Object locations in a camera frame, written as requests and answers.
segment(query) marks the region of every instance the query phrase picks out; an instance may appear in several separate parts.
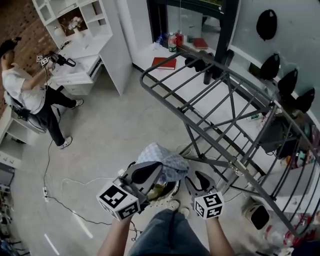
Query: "red book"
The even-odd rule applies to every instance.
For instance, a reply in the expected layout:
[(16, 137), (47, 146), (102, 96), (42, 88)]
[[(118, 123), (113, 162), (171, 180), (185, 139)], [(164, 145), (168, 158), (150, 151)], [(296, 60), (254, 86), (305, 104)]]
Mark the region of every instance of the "red book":
[[(163, 57), (154, 57), (153, 62), (152, 62), (152, 67), (158, 65), (160, 62), (163, 62), (166, 59), (167, 58), (163, 58)], [(177, 64), (177, 59), (173, 58), (173, 59), (169, 60), (168, 62), (162, 64), (161, 66), (158, 66), (157, 69), (175, 70), (176, 64)]]
[(208, 49), (208, 45), (203, 38), (194, 38), (193, 45), (197, 49)]

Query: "gray metal rack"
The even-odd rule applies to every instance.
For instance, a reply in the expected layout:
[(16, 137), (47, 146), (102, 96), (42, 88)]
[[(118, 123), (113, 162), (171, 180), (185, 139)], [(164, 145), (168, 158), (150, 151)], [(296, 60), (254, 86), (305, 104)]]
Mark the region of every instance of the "gray metal rack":
[[(150, 75), (150, 72), (159, 67), (160, 65), (178, 57), (189, 57), (192, 56), (194, 60), (187, 65), (178, 68), (177, 70), (173, 71), (170, 75), (167, 77), (156, 80), (154, 77)], [(192, 76), (189, 79), (186, 79), (183, 81), (180, 85), (177, 85), (174, 89), (169, 89), (166, 87), (163, 82), (167, 80), (168, 78), (174, 76), (175, 74), (179, 73), (181, 70), (185, 69), (186, 67), (191, 66), (196, 61), (203, 60), (205, 63), (207, 63), (207, 67), (203, 69), (202, 71), (198, 72), (194, 76)], [(221, 75), (215, 79), (213, 82), (211, 82), (209, 85), (206, 85), (199, 93), (195, 94), (190, 100), (186, 101), (183, 98), (181, 98), (177, 91), (181, 90), (187, 83), (189, 83), (191, 80), (195, 79), (200, 74), (206, 72), (207, 70), (211, 69), (212, 67), (216, 69), (221, 70)], [(152, 86), (148, 86), (144, 83), (144, 77), (150, 77), (152, 78), (155, 83)], [(252, 196), (259, 197), (266, 202), (269, 207), (278, 215), (278, 217), (281, 219), (281, 221), (287, 226), (288, 230), (295, 236), (301, 237), (308, 229), (310, 223), (306, 225), (306, 227), (302, 231), (297, 231), (300, 223), (298, 225), (292, 223), (294, 215), (297, 213), (297, 211), (300, 209), (301, 204), (304, 201), (306, 192), (310, 189), (311, 181), (314, 179), (317, 180), (316, 186), (314, 188), (314, 191), (312, 192), (312, 197), (309, 199), (307, 208), (305, 209), (305, 212), (303, 213), (304, 216), (307, 215), (307, 210), (311, 204), (311, 201), (314, 200), (314, 198), (317, 199), (317, 205), (315, 207), (314, 212), (312, 213), (312, 218), (315, 216), (317, 212), (317, 208), (320, 205), (320, 195), (315, 194), (318, 182), (320, 179), (320, 173), (318, 177), (315, 177), (315, 167), (317, 163), (320, 163), (320, 159), (317, 155), (317, 150), (313, 147), (312, 142), (307, 138), (305, 133), (302, 131), (302, 129), (299, 127), (299, 125), (293, 120), (291, 115), (287, 113), (284, 108), (273, 98), (271, 98), (265, 91), (261, 90), (257, 86), (255, 86), (253, 83), (245, 79), (244, 77), (240, 76), (239, 74), (233, 72), (232, 70), (228, 69), (227, 67), (220, 65), (219, 63), (215, 62), (213, 59), (211, 59), (210, 56), (207, 54), (204, 54), (202, 52), (194, 53), (194, 52), (179, 52), (176, 53), (169, 58), (167, 58), (162, 63), (159, 63), (156, 66), (152, 66), (145, 70), (141, 77), (140, 77), (140, 83), (142, 87), (147, 90), (153, 97), (155, 97), (157, 100), (159, 100), (162, 104), (164, 104), (168, 109), (170, 109), (177, 117), (179, 117), (187, 130), (187, 133), (190, 137), (191, 143), (185, 147), (184, 150), (182, 150), (180, 153), (183, 154), (188, 148), (194, 147), (196, 151), (196, 156), (184, 156), (186, 159), (197, 161), (201, 163), (208, 164), (210, 167), (212, 167), (213, 171), (217, 173), (221, 179), (223, 179), (226, 183), (225, 187), (223, 188), (223, 191), (225, 192), (228, 189), (234, 189), (240, 192), (246, 192)], [(216, 103), (215, 106), (208, 111), (206, 114), (201, 114), (195, 109), (195, 104), (200, 102), (205, 96), (207, 96), (211, 91), (213, 91), (218, 86), (228, 86), (229, 93), (224, 96), (220, 102)], [(166, 91), (166, 95), (161, 95), (157, 92), (157, 87), (163, 87)], [(246, 93), (247, 96), (247, 104), (245, 107), (239, 112), (238, 115), (236, 115), (235, 111), (235, 103), (234, 103), (234, 93), (243, 94), (243, 92)], [(169, 96), (173, 96), (177, 100), (169, 100)], [(232, 112), (232, 119), (226, 120), (220, 123), (213, 123), (211, 120), (208, 119), (208, 117), (214, 113), (219, 106), (223, 102), (225, 102), (228, 99), (230, 102), (230, 108)], [(245, 113), (246, 109), (250, 106), (258, 106), (255, 107), (257, 110), (251, 111), (250, 113)], [(276, 112), (277, 110), (281, 110), (281, 117), (283, 120), (285, 120), (285, 123), (287, 124), (287, 131), (282, 139), (278, 141), (267, 141), (264, 143), (276, 143), (279, 145), (277, 150), (277, 155), (275, 155), (274, 161), (271, 164), (268, 171), (263, 171), (255, 162), (254, 162), (254, 156), (257, 153), (259, 147), (262, 146), (261, 139), (263, 136), (268, 132), (268, 128), (270, 127), (270, 124), (275, 120), (276, 118)], [(245, 131), (242, 129), (238, 124), (237, 121), (245, 119), (247, 117), (256, 115), (258, 113), (268, 113), (268, 118), (264, 124), (264, 126), (261, 128), (259, 134), (256, 138), (251, 138)], [(224, 130), (220, 130), (219, 127), (223, 125), (227, 125), (228, 127)], [(235, 127), (238, 129), (239, 133), (234, 139), (230, 139), (227, 136), (228, 131)], [(213, 138), (212, 133), (217, 133), (218, 137)], [(244, 146), (240, 147), (235, 143), (235, 140), (237, 137), (242, 134), (246, 139), (247, 142)], [(219, 142), (221, 140), (224, 140), (227, 142), (227, 147), (223, 147)], [(209, 148), (206, 150), (201, 151), (199, 147), (199, 142), (204, 140), (208, 143)], [(294, 150), (291, 154), (290, 161), (286, 165), (286, 168), (281, 175), (281, 177), (277, 180), (276, 185), (273, 187), (273, 191), (266, 191), (263, 186), (264, 183), (268, 181), (268, 178), (270, 177), (271, 173), (273, 173), (274, 166), (279, 159), (279, 156), (281, 155), (281, 152), (284, 149), (284, 145), (289, 141), (295, 141)], [(304, 193), (300, 199), (299, 202), (296, 203), (296, 209), (294, 213), (289, 216), (286, 214), (286, 209), (288, 207), (288, 204), (292, 200), (295, 192), (297, 191), (297, 188), (301, 190), (301, 180), (302, 177), (304, 177), (305, 173), (305, 167), (307, 166), (306, 160), (303, 162), (303, 166), (301, 168), (301, 171), (299, 173), (299, 176), (296, 180), (295, 184), (292, 184), (292, 191), (290, 192), (289, 199), (287, 200), (287, 203), (285, 204), (285, 207), (280, 209), (278, 205), (276, 204), (276, 200), (281, 194), (282, 189), (284, 188), (284, 183), (286, 179), (288, 178), (288, 175), (293, 168), (293, 164), (295, 161), (295, 156), (297, 155), (298, 150), (300, 149), (301, 144), (305, 144), (307, 146), (307, 152), (310, 152), (313, 154), (313, 157), (315, 158), (315, 161), (312, 166), (312, 170), (309, 171), (310, 176), (308, 177), (308, 181), (306, 183), (305, 188), (303, 188)], [(232, 155), (228, 149), (232, 147), (234, 148), (238, 153), (237, 155)], [(211, 150), (215, 149), (220, 153), (220, 156), (217, 159), (208, 158), (207, 153)], [(263, 178), (256, 180), (254, 178), (254, 173), (251, 173), (248, 170), (248, 165), (251, 165), (256, 172), (259, 172)], [(224, 170), (220, 171), (216, 167), (223, 167)], [(231, 177), (226, 176), (227, 170), (233, 170), (233, 174)], [(239, 178), (239, 176), (245, 177), (245, 179), (251, 184), (251, 189), (246, 189), (243, 187), (239, 187), (235, 185), (235, 182)]]

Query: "white sneaker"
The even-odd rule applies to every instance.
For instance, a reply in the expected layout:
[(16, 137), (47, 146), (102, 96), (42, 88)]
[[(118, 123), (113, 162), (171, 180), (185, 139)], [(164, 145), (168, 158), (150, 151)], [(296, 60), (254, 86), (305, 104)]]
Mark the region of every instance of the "white sneaker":
[(187, 219), (190, 211), (189, 211), (188, 207), (182, 207), (179, 209), (179, 213), (183, 214), (184, 217)]
[(170, 200), (167, 203), (166, 209), (171, 210), (171, 211), (176, 211), (180, 207), (180, 203), (177, 200)]
[(76, 100), (75, 100), (75, 106), (72, 107), (71, 109), (73, 110), (73, 109), (75, 109), (76, 107), (81, 106), (84, 102), (85, 102), (85, 101), (84, 101), (83, 99), (76, 99)]
[(71, 136), (66, 137), (66, 138), (64, 139), (64, 143), (63, 143), (61, 146), (58, 146), (58, 149), (62, 150), (62, 149), (64, 149), (65, 147), (68, 147), (68, 146), (71, 144), (71, 142), (72, 142), (72, 137), (71, 137)]

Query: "man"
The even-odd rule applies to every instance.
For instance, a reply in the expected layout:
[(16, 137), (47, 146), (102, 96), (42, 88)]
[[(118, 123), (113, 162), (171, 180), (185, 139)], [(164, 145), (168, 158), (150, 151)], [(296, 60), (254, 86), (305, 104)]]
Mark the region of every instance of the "man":
[[(171, 200), (167, 209), (157, 213), (138, 237), (130, 256), (234, 256), (217, 218), (205, 221), (210, 252), (193, 232), (187, 217), (189, 209), (181, 208), (177, 200)], [(123, 256), (125, 253), (131, 217), (114, 220), (98, 256)]]
[(57, 118), (51, 108), (52, 104), (59, 104), (74, 109), (84, 103), (83, 99), (72, 100), (61, 92), (44, 86), (53, 64), (49, 61), (35, 76), (29, 75), (22, 68), (14, 63), (16, 42), (6, 40), (0, 46), (2, 84), (9, 95), (17, 100), (23, 108), (35, 115), (40, 122), (48, 129), (52, 139), (59, 149), (70, 145), (72, 137), (64, 138), (61, 134)]

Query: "black pants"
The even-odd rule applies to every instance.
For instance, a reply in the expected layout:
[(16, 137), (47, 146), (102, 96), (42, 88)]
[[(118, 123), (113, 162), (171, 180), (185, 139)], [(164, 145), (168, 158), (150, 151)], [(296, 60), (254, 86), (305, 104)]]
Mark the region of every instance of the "black pants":
[(57, 118), (51, 108), (52, 104), (73, 108), (76, 106), (76, 101), (64, 96), (61, 92), (48, 86), (45, 93), (44, 105), (42, 109), (35, 114), (35, 116), (48, 129), (55, 144), (57, 146), (61, 146), (65, 142), (65, 138), (61, 134)]

